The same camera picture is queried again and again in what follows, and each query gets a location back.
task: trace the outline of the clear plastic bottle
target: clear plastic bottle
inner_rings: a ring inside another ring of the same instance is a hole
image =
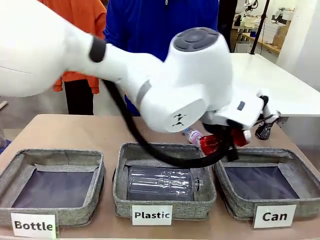
[[[197,148],[201,148],[199,142],[200,138],[203,137],[203,134],[201,132],[191,127],[188,127],[185,130],[183,130],[182,133],[188,138],[190,143],[195,145]]]
[[[132,166],[128,172],[127,200],[194,201],[203,180],[189,169]]]
[[[257,20],[254,21],[254,25],[251,28],[251,32],[250,32],[250,37],[253,37],[253,38],[256,37],[257,32],[258,32],[258,28],[259,28],[259,25],[260,25],[260,21],[261,21],[261,19],[257,19]]]

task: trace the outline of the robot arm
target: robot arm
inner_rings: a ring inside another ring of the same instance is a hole
[[[212,29],[192,28],[177,34],[162,62],[151,54],[106,44],[37,0],[0,0],[0,5],[0,96],[39,94],[65,71],[111,81],[105,84],[131,133],[148,153],[166,163],[205,167],[221,159],[233,143],[222,134],[219,151],[187,165],[159,153],[137,131],[115,84],[139,108],[146,124],[163,133],[180,132],[199,119],[219,131],[249,130],[267,109],[260,96],[234,88],[227,44]]]
[[[256,9],[259,6],[258,0],[246,0],[245,1],[245,11],[252,11],[253,9]]]

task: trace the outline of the orange jacket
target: orange jacket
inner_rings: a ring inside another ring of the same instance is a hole
[[[100,0],[39,0],[39,2],[84,32],[103,39],[107,11]],[[80,79],[88,80],[93,94],[99,93],[98,78],[74,71],[66,71],[61,79],[56,81],[53,90],[55,92],[62,91],[62,81],[70,82]]]

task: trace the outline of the fabric bin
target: fabric bin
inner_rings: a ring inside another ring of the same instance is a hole
[[[178,158],[192,159],[203,157],[201,151],[191,144],[152,143],[152,145],[154,148],[158,148],[164,153]],[[118,216],[131,218],[132,205],[172,205],[172,219],[205,220],[207,218],[208,212],[217,197],[213,176],[209,167],[190,169],[192,174],[200,175],[204,182],[203,189],[193,193],[194,201],[142,201],[127,200],[128,167],[131,166],[176,168],[154,159],[138,143],[128,142],[123,144],[119,151],[113,182],[115,212]]]
[[[93,150],[24,149],[0,175],[0,225],[11,213],[56,215],[59,226],[91,220],[103,188],[103,154]]]
[[[319,174],[298,155],[264,147],[239,148],[238,155],[236,161],[223,158],[214,165],[217,185],[235,219],[253,219],[256,205],[296,205],[295,218],[319,214]]]

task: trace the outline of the white label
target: white label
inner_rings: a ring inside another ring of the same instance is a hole
[[[257,206],[254,229],[290,227],[297,205]]]
[[[132,225],[171,225],[172,205],[132,205]]]
[[[11,213],[13,233],[19,237],[50,238],[56,236],[56,216]]]
[[[192,133],[189,136],[189,142],[192,144],[196,144],[197,143],[197,139],[201,138],[202,134],[201,132],[194,130],[192,131]]]

